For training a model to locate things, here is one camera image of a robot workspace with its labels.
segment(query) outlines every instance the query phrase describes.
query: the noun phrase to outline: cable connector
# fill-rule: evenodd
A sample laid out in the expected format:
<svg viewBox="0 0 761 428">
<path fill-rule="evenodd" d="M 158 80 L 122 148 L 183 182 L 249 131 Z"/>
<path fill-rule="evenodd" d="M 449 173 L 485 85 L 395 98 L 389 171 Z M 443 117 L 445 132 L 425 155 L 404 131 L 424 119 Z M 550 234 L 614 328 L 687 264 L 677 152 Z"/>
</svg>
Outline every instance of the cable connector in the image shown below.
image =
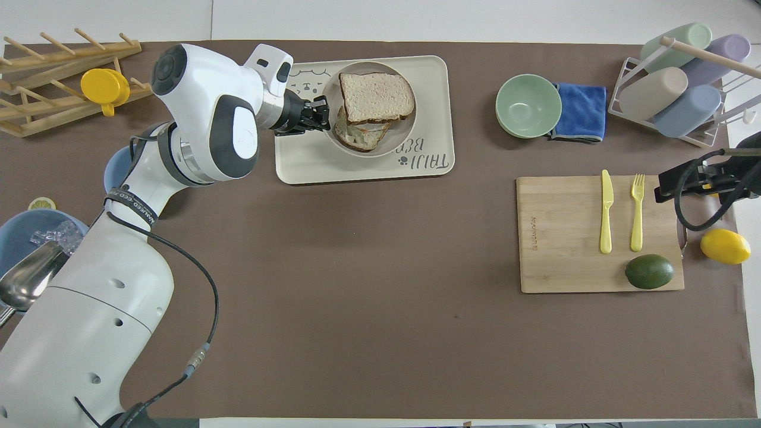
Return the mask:
<svg viewBox="0 0 761 428">
<path fill-rule="evenodd" d="M 201 347 L 196 351 L 196 353 L 193 354 L 193 356 L 188 361 L 188 366 L 185 368 L 185 371 L 183 371 L 183 374 L 187 377 L 190 377 L 193 375 L 194 372 L 196 372 L 196 369 L 203 363 L 203 359 L 206 358 L 206 353 L 209 351 L 209 345 L 208 343 L 204 343 L 201 345 Z"/>
</svg>

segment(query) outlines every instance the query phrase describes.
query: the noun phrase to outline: bread slice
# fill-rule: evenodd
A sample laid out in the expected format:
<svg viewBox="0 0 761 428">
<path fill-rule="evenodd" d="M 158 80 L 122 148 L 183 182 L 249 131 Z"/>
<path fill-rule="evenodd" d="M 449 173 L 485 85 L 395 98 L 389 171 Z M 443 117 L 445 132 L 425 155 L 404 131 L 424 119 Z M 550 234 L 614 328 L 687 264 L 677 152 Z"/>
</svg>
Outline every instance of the bread slice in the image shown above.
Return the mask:
<svg viewBox="0 0 761 428">
<path fill-rule="evenodd" d="M 351 150 L 369 152 L 377 147 L 378 142 L 386 135 L 390 127 L 390 123 L 367 126 L 349 125 L 346 122 L 346 111 L 341 107 L 338 110 L 338 120 L 333 127 L 333 132 L 341 144 Z"/>
<path fill-rule="evenodd" d="M 350 125 L 393 122 L 408 117 L 415 110 L 415 94 L 400 75 L 341 73 L 339 81 Z"/>
</svg>

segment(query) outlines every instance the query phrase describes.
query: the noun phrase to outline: cartoon face drawing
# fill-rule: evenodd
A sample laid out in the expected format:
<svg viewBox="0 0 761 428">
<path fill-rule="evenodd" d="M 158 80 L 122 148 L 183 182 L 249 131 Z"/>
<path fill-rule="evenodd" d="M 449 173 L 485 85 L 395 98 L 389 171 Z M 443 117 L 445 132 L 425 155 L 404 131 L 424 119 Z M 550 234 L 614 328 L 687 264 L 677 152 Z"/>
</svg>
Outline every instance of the cartoon face drawing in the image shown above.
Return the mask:
<svg viewBox="0 0 761 428">
<path fill-rule="evenodd" d="M 323 86 L 330 79 L 327 69 L 300 70 L 288 76 L 288 89 L 299 97 L 316 97 L 323 93 Z"/>
</svg>

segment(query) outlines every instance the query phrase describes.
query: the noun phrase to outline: green avocado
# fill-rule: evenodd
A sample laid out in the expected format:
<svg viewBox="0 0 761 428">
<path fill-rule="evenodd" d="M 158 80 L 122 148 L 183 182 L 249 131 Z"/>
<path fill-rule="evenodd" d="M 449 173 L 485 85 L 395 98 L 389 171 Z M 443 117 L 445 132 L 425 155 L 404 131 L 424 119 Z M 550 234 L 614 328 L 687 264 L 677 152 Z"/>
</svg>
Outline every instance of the green avocado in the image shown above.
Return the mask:
<svg viewBox="0 0 761 428">
<path fill-rule="evenodd" d="M 626 279 L 638 289 L 665 286 L 673 278 L 673 265 L 657 254 L 639 256 L 626 265 Z"/>
</svg>

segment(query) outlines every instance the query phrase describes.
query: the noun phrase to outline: metal scoop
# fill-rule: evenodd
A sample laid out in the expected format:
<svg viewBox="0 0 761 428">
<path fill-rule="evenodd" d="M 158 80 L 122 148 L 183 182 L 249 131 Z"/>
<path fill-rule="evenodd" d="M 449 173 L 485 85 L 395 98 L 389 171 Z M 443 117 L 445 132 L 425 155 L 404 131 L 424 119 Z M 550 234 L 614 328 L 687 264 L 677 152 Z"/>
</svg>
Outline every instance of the metal scoop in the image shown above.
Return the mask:
<svg viewBox="0 0 761 428">
<path fill-rule="evenodd" d="M 0 278 L 0 300 L 8 307 L 0 313 L 0 327 L 16 311 L 28 311 L 67 260 L 63 248 L 48 241 L 6 272 Z"/>
</svg>

